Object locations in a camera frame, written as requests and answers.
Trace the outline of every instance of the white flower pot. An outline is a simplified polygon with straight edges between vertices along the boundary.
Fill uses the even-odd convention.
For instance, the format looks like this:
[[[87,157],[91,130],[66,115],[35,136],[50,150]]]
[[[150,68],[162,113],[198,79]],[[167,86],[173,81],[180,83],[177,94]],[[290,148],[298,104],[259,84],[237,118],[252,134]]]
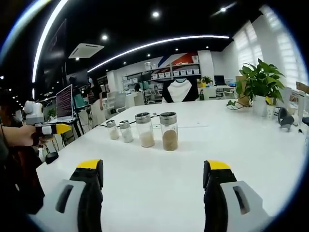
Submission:
[[[257,116],[266,117],[267,104],[265,97],[255,96],[253,101],[253,113]]]

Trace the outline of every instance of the laptop screen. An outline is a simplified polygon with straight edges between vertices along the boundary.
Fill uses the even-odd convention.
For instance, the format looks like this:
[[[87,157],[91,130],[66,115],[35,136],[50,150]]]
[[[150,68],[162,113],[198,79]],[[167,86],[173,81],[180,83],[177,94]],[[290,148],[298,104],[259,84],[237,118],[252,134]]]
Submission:
[[[56,94],[57,117],[73,117],[72,85]]]

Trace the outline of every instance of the metal jar lid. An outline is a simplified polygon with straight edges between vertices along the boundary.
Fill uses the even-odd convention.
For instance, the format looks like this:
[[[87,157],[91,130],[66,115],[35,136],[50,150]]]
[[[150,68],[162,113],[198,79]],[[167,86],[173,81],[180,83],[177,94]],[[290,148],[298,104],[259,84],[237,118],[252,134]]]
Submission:
[[[116,123],[115,123],[114,120],[110,120],[110,121],[107,121],[107,122],[106,122],[106,126],[107,126],[108,128],[115,127],[115,126],[116,126]]]
[[[120,129],[127,129],[127,128],[130,128],[130,123],[128,120],[124,120],[124,121],[121,121],[119,122],[119,128]]]
[[[150,113],[145,112],[135,115],[135,121],[137,124],[145,124],[147,122],[150,122]]]
[[[165,112],[160,114],[160,123],[162,125],[172,125],[177,122],[177,115],[175,112]]]

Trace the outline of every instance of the led light strip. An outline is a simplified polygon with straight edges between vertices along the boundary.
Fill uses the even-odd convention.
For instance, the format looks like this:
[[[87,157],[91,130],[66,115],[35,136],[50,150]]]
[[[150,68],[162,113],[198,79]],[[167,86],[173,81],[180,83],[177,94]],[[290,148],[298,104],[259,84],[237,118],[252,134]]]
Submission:
[[[101,67],[102,65],[114,60],[114,59],[117,59],[119,57],[122,57],[126,54],[129,54],[131,52],[135,52],[137,50],[140,50],[140,49],[143,49],[143,48],[146,48],[146,47],[150,47],[150,46],[154,46],[154,45],[157,45],[157,44],[163,44],[163,43],[167,43],[167,42],[172,42],[172,41],[177,41],[177,40],[188,40],[188,39],[200,39],[200,38],[217,38],[217,39],[229,39],[230,37],[228,36],[221,36],[221,35],[194,35],[194,36],[184,36],[184,37],[178,37],[178,38],[172,38],[172,39],[167,39],[167,40],[160,40],[160,41],[157,41],[157,42],[153,42],[153,43],[149,43],[149,44],[145,44],[143,46],[140,46],[140,47],[136,47],[136,48],[133,48],[131,50],[128,50],[126,52],[123,52],[115,57],[112,57],[100,64],[98,64],[97,66],[93,67],[92,69],[90,69],[88,71],[88,73],[92,72],[93,70]]]
[[[40,60],[40,56],[41,56],[41,52],[43,49],[43,45],[44,42],[46,40],[47,34],[50,30],[50,28],[52,27],[52,24],[54,23],[55,19],[57,18],[58,14],[60,13],[60,11],[62,10],[62,8],[64,7],[64,5],[68,2],[69,0],[61,0],[57,7],[54,9],[54,11],[52,12],[52,14],[50,15],[50,18],[48,19],[46,26],[44,28],[44,31],[41,35],[40,41],[39,41],[39,45],[37,48],[37,52],[35,54],[35,59],[34,59],[34,64],[33,64],[33,73],[32,73],[32,82],[35,82],[36,79],[36,75],[37,75],[37,69],[38,69],[38,64],[39,64],[39,60]]]

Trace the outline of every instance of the glass jar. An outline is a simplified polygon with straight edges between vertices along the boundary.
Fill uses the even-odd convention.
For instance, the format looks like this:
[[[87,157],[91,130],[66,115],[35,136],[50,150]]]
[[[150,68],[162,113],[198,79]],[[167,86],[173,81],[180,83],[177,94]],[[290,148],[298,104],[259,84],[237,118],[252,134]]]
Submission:
[[[137,129],[139,131],[141,146],[151,147],[155,145],[153,125],[149,113],[135,115]]]
[[[175,112],[160,114],[163,148],[166,151],[174,151],[178,148],[178,126]]]
[[[119,139],[119,134],[117,131],[116,123],[114,120],[110,120],[106,122],[108,133],[110,134],[111,140]]]
[[[125,143],[131,143],[133,141],[133,135],[131,126],[128,120],[119,122],[119,128]]]

